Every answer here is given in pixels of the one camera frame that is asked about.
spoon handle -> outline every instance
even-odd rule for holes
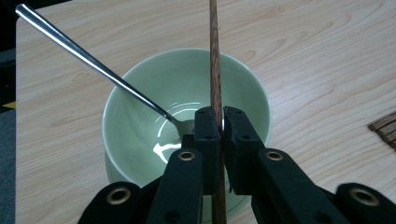
[[[24,18],[38,31],[55,41],[55,43],[66,49],[69,53],[73,54],[78,59],[82,60],[94,70],[107,77],[110,81],[116,84],[116,86],[128,91],[143,104],[148,105],[150,108],[155,110],[160,115],[164,116],[169,121],[174,122],[174,118],[168,112],[156,105],[148,97],[139,92],[124,79],[117,76],[117,74],[112,72],[109,68],[93,58],[90,53],[85,51],[82,47],[80,47],[73,40],[63,34],[60,30],[55,28],[55,26],[53,26],[49,21],[47,21],[37,12],[35,12],[32,8],[26,6],[25,4],[20,4],[16,7],[15,11],[20,17]]]

floor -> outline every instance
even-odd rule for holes
[[[0,224],[15,223],[16,83],[15,22],[17,4],[48,7],[69,0],[0,0]]]

table surface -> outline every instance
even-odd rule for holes
[[[38,10],[125,74],[153,54],[209,47],[209,3],[74,0]],[[249,66],[273,112],[268,147],[319,186],[358,182],[396,202],[396,153],[367,124],[396,110],[396,2],[218,1],[219,47]],[[17,22],[17,223],[77,223],[108,184],[101,121],[113,85]],[[229,223],[256,223],[247,205]]]

metal spoon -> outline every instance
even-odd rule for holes
[[[194,120],[178,120],[164,109],[159,107],[157,104],[152,102],[148,97],[146,97],[143,93],[139,92],[133,86],[131,86],[128,82],[126,82],[121,77],[117,76],[114,72],[112,72],[109,68],[104,66],[98,60],[93,58],[91,54],[85,51],[82,47],[76,44],[73,40],[63,34],[60,30],[55,28],[49,21],[47,21],[44,17],[35,12],[32,8],[26,6],[25,4],[20,4],[16,7],[15,11],[17,14],[24,18],[27,22],[33,25],[38,31],[55,41],[62,48],[67,50],[69,53],[76,56],[78,59],[89,65],[93,70],[96,70],[103,76],[107,77],[110,81],[112,81],[116,86],[122,88],[123,90],[129,92],[141,101],[143,104],[147,105],[161,116],[168,119],[172,122],[178,131],[180,138],[183,137],[183,134],[191,133],[194,127]]]

light green bowl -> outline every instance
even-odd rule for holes
[[[223,106],[244,110],[267,144],[271,112],[260,81],[249,68],[228,55],[220,54],[220,67]],[[195,110],[210,106],[209,74],[208,49],[175,49],[146,59],[123,78],[177,119],[184,120],[193,119]],[[106,103],[103,138],[109,181],[129,181],[140,187],[161,176],[170,155],[180,147],[177,130],[171,123],[119,88],[114,88]],[[248,200],[249,197],[227,193],[227,216],[235,214]],[[210,222],[210,211],[210,198],[205,196],[204,223]]]

